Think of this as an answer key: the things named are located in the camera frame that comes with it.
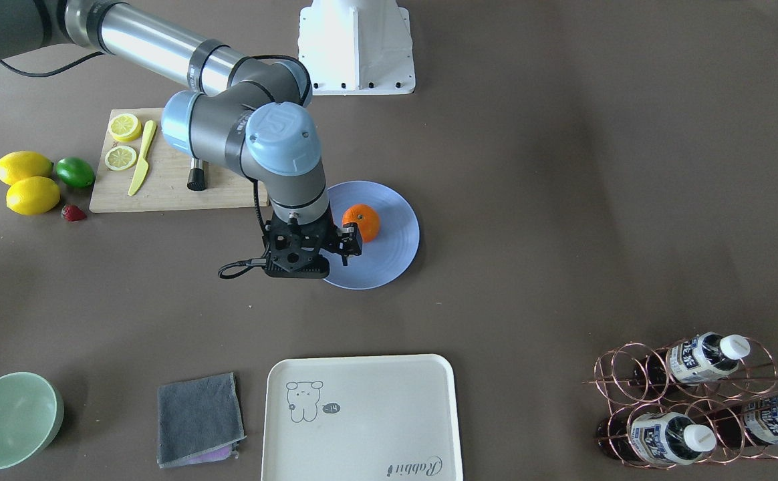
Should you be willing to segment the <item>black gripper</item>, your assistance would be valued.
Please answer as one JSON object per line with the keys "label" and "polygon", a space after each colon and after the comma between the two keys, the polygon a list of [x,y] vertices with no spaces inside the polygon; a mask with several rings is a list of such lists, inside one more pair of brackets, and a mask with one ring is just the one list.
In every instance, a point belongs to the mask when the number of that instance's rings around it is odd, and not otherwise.
{"label": "black gripper", "polygon": [[330,212],[304,224],[294,217],[283,220],[273,215],[265,225],[264,240],[263,270],[279,278],[326,278],[330,263],[323,251],[340,256],[347,266],[348,259],[360,256],[364,246],[359,225],[338,226]]}

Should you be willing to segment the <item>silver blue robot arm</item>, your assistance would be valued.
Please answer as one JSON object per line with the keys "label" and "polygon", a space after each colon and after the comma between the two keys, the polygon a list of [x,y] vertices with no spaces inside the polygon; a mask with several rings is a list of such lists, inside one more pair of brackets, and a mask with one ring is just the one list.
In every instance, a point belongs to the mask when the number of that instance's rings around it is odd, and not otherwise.
{"label": "silver blue robot arm", "polygon": [[123,1],[0,1],[0,61],[71,43],[122,57],[184,86],[160,121],[172,148],[262,182],[273,216],[264,252],[243,270],[326,278],[326,253],[362,252],[355,223],[333,220],[307,68],[287,55],[248,57]]}

